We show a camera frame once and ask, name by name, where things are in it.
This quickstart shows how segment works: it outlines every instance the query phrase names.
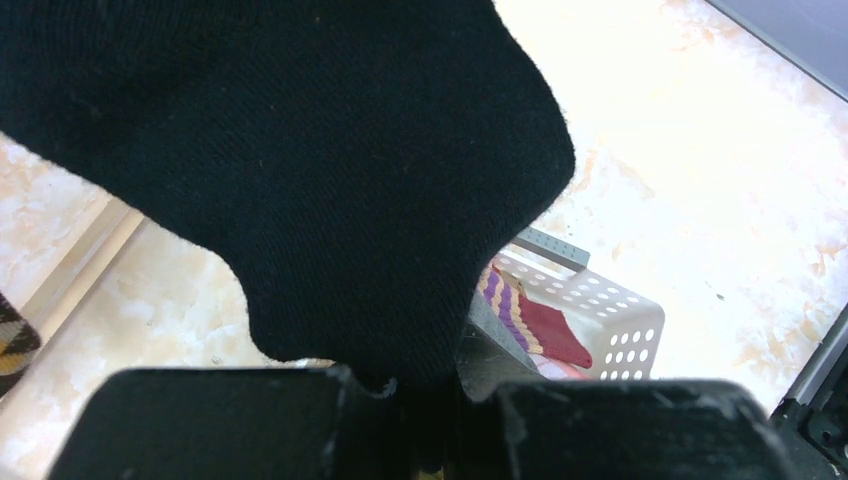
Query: black fabric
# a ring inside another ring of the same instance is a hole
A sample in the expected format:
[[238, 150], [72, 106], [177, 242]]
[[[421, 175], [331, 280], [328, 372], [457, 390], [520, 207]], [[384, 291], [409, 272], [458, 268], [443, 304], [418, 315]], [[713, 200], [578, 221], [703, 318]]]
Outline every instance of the black fabric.
[[573, 174], [489, 0], [0, 0], [0, 28], [0, 130], [219, 254], [279, 360], [443, 381]]

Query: wooden edge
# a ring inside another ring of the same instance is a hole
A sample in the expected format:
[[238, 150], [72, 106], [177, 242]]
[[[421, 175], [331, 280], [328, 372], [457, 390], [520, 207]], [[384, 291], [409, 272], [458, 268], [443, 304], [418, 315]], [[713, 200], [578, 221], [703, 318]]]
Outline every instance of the wooden edge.
[[106, 270], [144, 216], [117, 199], [109, 203], [30, 297], [21, 315], [46, 345]]

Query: perforated basket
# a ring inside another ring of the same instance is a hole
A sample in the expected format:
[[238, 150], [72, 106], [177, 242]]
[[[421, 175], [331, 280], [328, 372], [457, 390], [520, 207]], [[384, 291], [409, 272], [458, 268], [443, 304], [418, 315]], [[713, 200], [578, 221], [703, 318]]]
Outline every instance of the perforated basket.
[[565, 313], [592, 354], [592, 368], [580, 370], [600, 380], [647, 379], [665, 324], [662, 307], [585, 268], [588, 253], [565, 242], [533, 229], [517, 240], [532, 251], [512, 246], [494, 265], [518, 278], [529, 299]]

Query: red fabric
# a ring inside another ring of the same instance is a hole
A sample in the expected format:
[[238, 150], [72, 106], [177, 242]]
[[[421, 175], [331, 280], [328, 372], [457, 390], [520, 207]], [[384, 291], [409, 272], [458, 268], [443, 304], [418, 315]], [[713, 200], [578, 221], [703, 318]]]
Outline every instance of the red fabric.
[[561, 311], [532, 302], [520, 294], [518, 305], [521, 321], [539, 341], [542, 355], [583, 368], [592, 366], [592, 355], [574, 336]]

